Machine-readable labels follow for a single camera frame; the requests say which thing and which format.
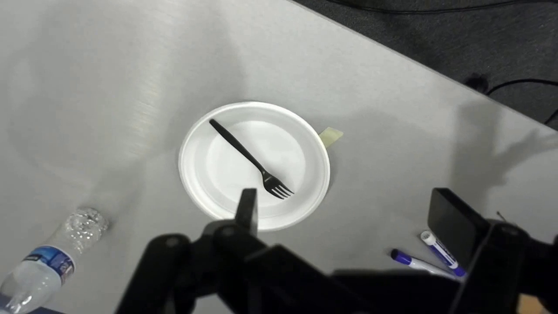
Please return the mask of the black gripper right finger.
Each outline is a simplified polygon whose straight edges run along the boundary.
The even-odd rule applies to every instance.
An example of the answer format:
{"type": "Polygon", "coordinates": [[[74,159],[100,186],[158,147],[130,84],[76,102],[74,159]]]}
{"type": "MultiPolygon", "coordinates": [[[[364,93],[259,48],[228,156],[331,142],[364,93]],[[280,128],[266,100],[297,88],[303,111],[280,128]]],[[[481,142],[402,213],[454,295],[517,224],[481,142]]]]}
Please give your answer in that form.
{"type": "Polygon", "coordinates": [[[487,222],[449,189],[430,193],[426,227],[465,271],[487,233],[487,222]]]}

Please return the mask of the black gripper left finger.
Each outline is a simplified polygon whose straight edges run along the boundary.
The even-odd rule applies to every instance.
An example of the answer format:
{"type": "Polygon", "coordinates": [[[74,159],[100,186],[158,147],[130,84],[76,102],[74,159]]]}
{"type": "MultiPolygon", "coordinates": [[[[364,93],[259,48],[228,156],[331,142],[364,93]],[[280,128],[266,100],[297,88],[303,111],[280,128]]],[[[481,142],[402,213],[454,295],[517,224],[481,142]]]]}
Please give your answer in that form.
{"type": "Polygon", "coordinates": [[[243,189],[240,193],[233,222],[249,234],[257,231],[257,194],[254,189],[243,189]]]}

